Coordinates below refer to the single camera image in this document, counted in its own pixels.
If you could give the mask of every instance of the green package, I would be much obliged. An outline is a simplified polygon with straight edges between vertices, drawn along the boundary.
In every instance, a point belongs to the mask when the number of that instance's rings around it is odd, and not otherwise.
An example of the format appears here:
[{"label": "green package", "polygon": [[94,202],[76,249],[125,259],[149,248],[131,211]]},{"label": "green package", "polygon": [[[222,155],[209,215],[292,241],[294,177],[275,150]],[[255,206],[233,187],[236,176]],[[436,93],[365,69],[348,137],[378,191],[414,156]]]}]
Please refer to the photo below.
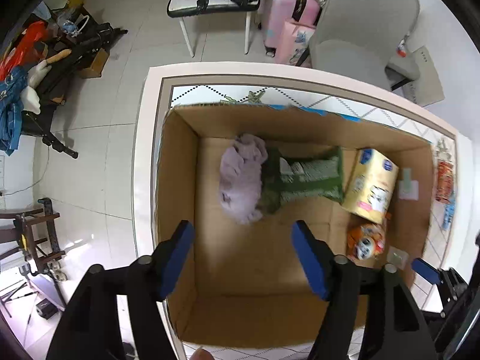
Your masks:
[{"label": "green package", "polygon": [[268,159],[262,164],[262,195],[257,204],[265,214],[293,200],[323,196],[343,200],[342,149],[335,147],[313,158],[289,158],[277,148],[267,148]]}]

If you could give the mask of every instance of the blue jacket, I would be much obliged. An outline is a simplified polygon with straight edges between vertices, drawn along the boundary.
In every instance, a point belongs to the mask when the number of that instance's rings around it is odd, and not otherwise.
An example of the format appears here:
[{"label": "blue jacket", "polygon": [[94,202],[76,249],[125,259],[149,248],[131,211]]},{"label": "blue jacket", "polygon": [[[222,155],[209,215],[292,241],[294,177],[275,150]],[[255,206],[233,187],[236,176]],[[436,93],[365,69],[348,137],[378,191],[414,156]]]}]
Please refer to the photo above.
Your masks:
[{"label": "blue jacket", "polygon": [[21,66],[15,66],[0,82],[0,150],[7,155],[18,149],[23,110],[20,92],[26,86],[27,72]]}]

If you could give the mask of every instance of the yellow tissue pack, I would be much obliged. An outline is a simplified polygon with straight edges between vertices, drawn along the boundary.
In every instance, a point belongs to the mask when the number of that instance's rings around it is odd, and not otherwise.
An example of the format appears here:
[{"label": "yellow tissue pack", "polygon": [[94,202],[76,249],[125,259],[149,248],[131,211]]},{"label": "yellow tissue pack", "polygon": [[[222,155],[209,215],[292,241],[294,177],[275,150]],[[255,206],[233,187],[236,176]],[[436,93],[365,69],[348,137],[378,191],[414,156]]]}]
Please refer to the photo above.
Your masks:
[{"label": "yellow tissue pack", "polygon": [[395,188],[398,167],[375,149],[358,150],[342,207],[381,224]]}]

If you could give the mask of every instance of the chair backrest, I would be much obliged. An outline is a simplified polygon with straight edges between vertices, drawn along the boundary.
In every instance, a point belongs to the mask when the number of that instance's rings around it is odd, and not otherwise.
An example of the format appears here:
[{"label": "chair backrest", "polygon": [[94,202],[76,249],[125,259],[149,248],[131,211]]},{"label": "chair backrest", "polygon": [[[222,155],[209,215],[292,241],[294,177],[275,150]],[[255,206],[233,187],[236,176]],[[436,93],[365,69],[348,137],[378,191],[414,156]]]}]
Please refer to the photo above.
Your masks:
[{"label": "chair backrest", "polygon": [[386,65],[418,14],[418,0],[327,0],[310,44],[343,40],[375,53]]}]

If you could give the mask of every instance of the wooden chair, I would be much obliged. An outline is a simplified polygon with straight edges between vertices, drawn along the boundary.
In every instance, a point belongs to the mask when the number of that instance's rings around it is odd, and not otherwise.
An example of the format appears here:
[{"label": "wooden chair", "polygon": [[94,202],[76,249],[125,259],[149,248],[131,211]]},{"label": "wooden chair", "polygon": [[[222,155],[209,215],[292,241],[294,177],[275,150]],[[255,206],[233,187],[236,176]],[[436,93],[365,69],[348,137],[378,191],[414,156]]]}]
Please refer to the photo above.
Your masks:
[{"label": "wooden chair", "polygon": [[[0,219],[13,219],[13,227],[0,229],[0,243],[12,241],[18,243],[18,247],[0,254],[0,260],[23,250],[27,256],[33,258],[38,272],[44,273],[48,271],[47,263],[52,260],[59,260],[65,254],[65,251],[60,250],[55,231],[54,220],[59,218],[60,214],[58,212],[53,213],[52,201],[49,198],[39,199],[38,202],[43,204],[44,208],[0,214]],[[46,223],[49,238],[34,239],[32,226],[39,223]],[[48,240],[50,240],[52,252],[45,254],[38,245]]]}]

